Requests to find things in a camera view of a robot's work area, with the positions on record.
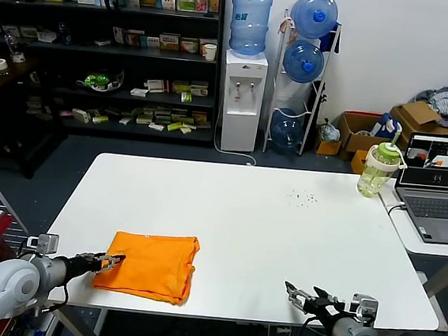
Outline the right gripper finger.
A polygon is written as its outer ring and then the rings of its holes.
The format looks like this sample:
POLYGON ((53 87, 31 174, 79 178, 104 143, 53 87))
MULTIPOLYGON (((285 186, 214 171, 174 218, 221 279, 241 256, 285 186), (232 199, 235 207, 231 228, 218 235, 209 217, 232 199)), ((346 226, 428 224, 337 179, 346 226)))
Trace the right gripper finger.
POLYGON ((288 294, 288 300, 293 307, 298 308, 300 311, 305 311, 305 304, 312 299, 312 295, 309 293, 297 289, 291 282, 285 282, 285 288, 288 294))
POLYGON ((344 302, 339 300, 337 298, 337 296, 333 296, 329 293, 327 293, 327 291, 325 291, 324 289, 319 288, 318 286, 315 286, 313 288, 313 290, 316 292, 317 294, 317 303, 319 304, 319 306, 329 306, 332 305, 334 308, 340 308, 343 309, 344 308, 344 302))

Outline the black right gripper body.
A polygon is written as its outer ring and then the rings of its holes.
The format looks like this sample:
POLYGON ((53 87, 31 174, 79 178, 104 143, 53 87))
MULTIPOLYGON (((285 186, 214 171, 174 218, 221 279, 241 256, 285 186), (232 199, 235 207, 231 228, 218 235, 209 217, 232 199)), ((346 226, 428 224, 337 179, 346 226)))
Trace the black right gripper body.
POLYGON ((316 301, 307 304, 307 313, 312 314, 326 329, 333 329, 339 319, 352 318, 353 315, 340 309, 337 310, 337 314, 330 314, 325 305, 318 304, 316 301))

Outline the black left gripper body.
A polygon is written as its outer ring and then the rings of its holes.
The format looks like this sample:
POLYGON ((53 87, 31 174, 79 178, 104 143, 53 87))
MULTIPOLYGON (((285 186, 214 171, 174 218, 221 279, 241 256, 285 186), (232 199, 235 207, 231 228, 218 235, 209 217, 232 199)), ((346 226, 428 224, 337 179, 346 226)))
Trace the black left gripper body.
POLYGON ((66 260, 66 278, 80 277, 88 272, 98 272, 100 260, 96 256, 76 255, 66 260))

